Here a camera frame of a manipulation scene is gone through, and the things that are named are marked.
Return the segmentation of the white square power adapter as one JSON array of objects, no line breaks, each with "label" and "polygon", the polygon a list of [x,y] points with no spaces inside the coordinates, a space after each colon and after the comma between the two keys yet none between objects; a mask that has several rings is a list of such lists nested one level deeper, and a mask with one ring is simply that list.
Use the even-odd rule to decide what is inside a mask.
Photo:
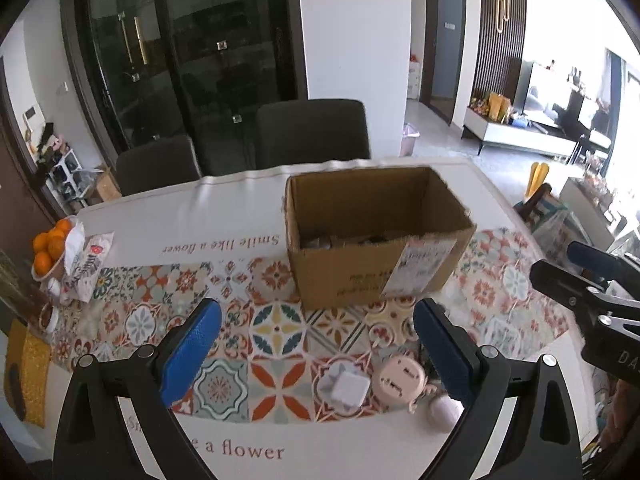
[{"label": "white square power adapter", "polygon": [[353,362],[337,361],[318,379],[317,391],[323,402],[350,414],[363,406],[370,385],[371,379]]}]

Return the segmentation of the white shoe rack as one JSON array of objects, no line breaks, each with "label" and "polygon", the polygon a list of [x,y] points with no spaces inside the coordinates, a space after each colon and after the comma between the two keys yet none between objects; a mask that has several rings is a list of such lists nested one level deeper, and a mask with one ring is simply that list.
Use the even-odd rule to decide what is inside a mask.
[{"label": "white shoe rack", "polygon": [[74,150],[69,148],[64,154],[56,152],[58,159],[49,171],[49,181],[65,206],[79,210],[88,206],[85,198],[89,183],[85,179],[85,168],[81,166]]}]

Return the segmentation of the yellow bunny ear stool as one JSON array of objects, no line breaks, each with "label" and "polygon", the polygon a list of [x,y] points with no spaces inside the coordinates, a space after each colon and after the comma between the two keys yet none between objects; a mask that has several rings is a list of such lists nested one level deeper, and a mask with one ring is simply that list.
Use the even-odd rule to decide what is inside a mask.
[{"label": "yellow bunny ear stool", "polygon": [[549,165],[546,162],[533,162],[529,171],[528,185],[524,196],[532,197],[534,193],[544,184],[549,173]]}]

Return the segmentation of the brown cardboard box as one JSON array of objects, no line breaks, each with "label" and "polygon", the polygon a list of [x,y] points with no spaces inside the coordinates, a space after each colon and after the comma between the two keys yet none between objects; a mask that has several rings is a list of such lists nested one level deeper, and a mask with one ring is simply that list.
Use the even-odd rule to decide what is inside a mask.
[{"label": "brown cardboard box", "polygon": [[437,292],[476,231],[429,166],[299,174],[286,182],[284,213],[307,311]]}]

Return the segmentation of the pink trash bin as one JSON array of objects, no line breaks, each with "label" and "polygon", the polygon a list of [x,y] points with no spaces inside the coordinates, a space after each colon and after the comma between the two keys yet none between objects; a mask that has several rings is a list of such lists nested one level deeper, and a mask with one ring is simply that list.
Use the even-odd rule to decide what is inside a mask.
[{"label": "pink trash bin", "polygon": [[400,144],[399,155],[401,157],[410,157],[413,155],[416,141],[420,138],[419,130],[410,122],[406,122],[402,129],[402,138]]}]

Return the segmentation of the pink round toy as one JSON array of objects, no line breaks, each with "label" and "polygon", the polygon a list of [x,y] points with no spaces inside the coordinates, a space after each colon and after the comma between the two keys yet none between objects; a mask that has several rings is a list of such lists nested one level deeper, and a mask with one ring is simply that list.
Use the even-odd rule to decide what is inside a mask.
[{"label": "pink round toy", "polygon": [[409,413],[416,410],[419,399],[438,390],[418,361],[401,354],[390,356],[374,371],[371,387],[386,408],[405,408]]}]

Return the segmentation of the dark chair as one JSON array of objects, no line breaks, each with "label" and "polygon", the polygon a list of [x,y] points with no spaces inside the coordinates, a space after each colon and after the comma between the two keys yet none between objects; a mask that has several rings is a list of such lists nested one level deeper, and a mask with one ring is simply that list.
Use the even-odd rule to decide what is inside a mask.
[{"label": "dark chair", "polygon": [[256,114],[258,169],[371,157],[366,109],[358,100],[271,103]]},{"label": "dark chair", "polygon": [[190,136],[160,138],[123,152],[116,160],[122,196],[200,180],[202,170]]}]

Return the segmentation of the white tv cabinet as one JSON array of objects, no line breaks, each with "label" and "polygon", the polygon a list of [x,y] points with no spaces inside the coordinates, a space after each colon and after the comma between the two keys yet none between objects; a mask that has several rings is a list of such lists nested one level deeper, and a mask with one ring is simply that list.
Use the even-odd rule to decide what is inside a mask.
[{"label": "white tv cabinet", "polygon": [[477,154],[493,146],[568,159],[576,148],[576,142],[560,129],[544,128],[536,122],[526,128],[498,124],[470,108],[465,111],[462,136],[480,142]]}]

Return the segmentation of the striped cushion wooden chair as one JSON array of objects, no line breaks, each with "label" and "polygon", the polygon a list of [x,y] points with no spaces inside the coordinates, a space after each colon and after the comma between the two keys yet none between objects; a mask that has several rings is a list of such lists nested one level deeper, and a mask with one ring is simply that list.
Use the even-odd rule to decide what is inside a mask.
[{"label": "striped cushion wooden chair", "polygon": [[549,183],[543,183],[527,200],[514,205],[548,259],[566,255],[568,244],[575,238],[572,212],[552,194]]}]

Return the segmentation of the patterned tile table runner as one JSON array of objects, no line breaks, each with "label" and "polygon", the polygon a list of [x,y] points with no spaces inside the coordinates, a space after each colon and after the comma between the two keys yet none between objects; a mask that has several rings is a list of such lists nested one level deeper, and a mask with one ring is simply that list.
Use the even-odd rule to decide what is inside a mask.
[{"label": "patterned tile table runner", "polygon": [[[477,232],[440,296],[451,322],[515,359],[558,339],[567,316],[530,286],[535,258],[518,231]],[[371,375],[395,354],[421,354],[413,298],[307,312],[288,262],[254,258],[102,269],[88,302],[61,312],[53,359],[69,368],[87,353],[126,358],[158,344],[207,297],[220,303],[221,330],[178,413],[276,424],[376,415],[383,407],[373,394],[359,406],[334,400],[336,378]]]}]

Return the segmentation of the dark chair near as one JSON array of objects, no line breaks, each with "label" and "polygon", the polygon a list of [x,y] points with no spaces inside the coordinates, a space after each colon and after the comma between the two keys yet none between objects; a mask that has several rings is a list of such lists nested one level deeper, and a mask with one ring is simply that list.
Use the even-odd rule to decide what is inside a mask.
[{"label": "dark chair near", "polygon": [[258,169],[371,157],[366,109],[358,100],[271,103],[256,114]]}]

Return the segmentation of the oranges in bowl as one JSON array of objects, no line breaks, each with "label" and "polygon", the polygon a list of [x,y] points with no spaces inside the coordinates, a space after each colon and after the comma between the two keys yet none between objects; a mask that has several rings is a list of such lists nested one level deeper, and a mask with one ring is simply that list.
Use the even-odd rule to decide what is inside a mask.
[{"label": "oranges in bowl", "polygon": [[55,223],[49,231],[41,232],[32,240],[32,278],[43,282],[59,278],[63,272],[66,238],[76,226],[74,216]]}]

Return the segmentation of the dark chair far left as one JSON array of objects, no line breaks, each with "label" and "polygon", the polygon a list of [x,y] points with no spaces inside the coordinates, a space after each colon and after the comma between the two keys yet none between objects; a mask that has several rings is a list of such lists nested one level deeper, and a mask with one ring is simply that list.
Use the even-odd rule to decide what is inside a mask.
[{"label": "dark chair far left", "polygon": [[116,160],[122,196],[200,180],[202,170],[190,136],[160,138],[123,152]]}]

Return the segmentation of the printed snack bag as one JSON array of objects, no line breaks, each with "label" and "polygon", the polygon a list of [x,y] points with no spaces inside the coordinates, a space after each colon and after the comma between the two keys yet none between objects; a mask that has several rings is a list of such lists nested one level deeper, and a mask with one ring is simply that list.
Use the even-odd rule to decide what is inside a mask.
[{"label": "printed snack bag", "polygon": [[67,300],[88,302],[96,287],[113,245],[114,232],[87,236],[85,226],[78,221],[65,241],[62,296]]}]

